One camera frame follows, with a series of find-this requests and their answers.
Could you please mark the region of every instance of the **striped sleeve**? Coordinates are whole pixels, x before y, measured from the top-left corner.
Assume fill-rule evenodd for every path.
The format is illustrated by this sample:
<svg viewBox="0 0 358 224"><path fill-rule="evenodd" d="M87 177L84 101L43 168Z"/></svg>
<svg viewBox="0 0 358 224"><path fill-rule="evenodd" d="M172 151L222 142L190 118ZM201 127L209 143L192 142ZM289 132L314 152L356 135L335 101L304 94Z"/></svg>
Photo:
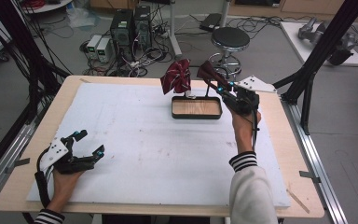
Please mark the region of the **striped sleeve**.
<svg viewBox="0 0 358 224"><path fill-rule="evenodd" d="M40 210L34 224L62 224L65 216L48 209Z"/></svg>
<svg viewBox="0 0 358 224"><path fill-rule="evenodd" d="M228 163L232 166L235 172L249 166L257 166L255 152L253 151L242 152L233 157Z"/></svg>

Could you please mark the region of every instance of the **power supply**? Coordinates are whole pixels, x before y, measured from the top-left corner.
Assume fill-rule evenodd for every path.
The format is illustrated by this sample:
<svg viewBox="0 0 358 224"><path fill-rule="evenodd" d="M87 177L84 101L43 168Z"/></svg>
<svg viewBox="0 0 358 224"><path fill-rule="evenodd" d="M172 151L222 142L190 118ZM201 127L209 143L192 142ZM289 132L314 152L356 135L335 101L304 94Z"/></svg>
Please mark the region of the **power supply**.
<svg viewBox="0 0 358 224"><path fill-rule="evenodd" d="M113 48L110 40L110 37L103 37L98 45L97 53L101 63L109 63L110 57L113 55Z"/></svg>
<svg viewBox="0 0 358 224"><path fill-rule="evenodd" d="M135 23L131 9L118 9L115 12L110 26L110 33L115 43L115 51L120 52L120 49L122 49L127 60L134 60L133 55L137 46L134 42Z"/></svg>
<svg viewBox="0 0 358 224"><path fill-rule="evenodd" d="M87 51L89 52L89 58L98 59L98 53L96 51L98 44L100 43L102 36L94 35L92 39L87 44Z"/></svg>
<svg viewBox="0 0 358 224"><path fill-rule="evenodd" d="M150 7L138 6L135 8L135 27L138 35L138 46L141 46L144 50L152 47L152 35L151 35L151 21L150 21Z"/></svg>

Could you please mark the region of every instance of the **bar stool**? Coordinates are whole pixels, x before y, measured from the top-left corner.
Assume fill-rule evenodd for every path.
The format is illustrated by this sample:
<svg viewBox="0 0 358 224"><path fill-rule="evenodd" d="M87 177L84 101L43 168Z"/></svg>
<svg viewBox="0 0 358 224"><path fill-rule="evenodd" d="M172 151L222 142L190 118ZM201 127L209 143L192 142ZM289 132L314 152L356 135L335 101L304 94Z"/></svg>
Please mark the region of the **bar stool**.
<svg viewBox="0 0 358 224"><path fill-rule="evenodd" d="M209 62L215 71L222 76L235 76L241 72L241 62L231 55L232 52L242 51L249 46L250 38L242 30L233 27L223 27L212 32L212 43L222 49L223 53L215 53L209 57Z"/></svg>

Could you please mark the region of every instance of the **stool seat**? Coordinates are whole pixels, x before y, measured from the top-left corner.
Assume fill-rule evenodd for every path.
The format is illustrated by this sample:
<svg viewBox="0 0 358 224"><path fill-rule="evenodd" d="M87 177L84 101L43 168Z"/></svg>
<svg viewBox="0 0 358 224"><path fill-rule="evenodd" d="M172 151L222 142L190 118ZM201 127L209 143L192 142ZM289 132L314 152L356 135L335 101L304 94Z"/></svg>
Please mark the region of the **stool seat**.
<svg viewBox="0 0 358 224"><path fill-rule="evenodd" d="M242 30L233 27L223 27L213 31L212 42L218 48L241 51L250 42L249 36Z"/></svg>

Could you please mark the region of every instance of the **table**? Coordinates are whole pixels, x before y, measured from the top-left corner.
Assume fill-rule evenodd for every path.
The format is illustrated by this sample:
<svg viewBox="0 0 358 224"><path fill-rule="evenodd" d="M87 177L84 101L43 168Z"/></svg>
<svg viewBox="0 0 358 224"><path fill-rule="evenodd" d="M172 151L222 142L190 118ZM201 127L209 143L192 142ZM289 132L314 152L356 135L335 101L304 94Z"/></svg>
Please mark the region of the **table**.
<svg viewBox="0 0 358 224"><path fill-rule="evenodd" d="M22 159L30 158L29 164L16 167L0 193L0 211L37 212L42 208L39 202L27 202L27 194L34 182L36 159L41 151L49 146L66 110L76 95L81 83L113 83L123 85L159 86L158 78L127 77L68 77L46 116L36 130ZM203 81L192 81L193 87L205 87ZM260 92L264 119L269 127L271 141L276 149L278 163L291 207L277 209L278 217L322 217L324 210L311 179L301 177L299 171L308 171L298 148L295 136L282 109L278 95ZM148 205L112 203L69 203L64 212L97 214L142 214L228 217L227 206L198 205Z"/></svg>

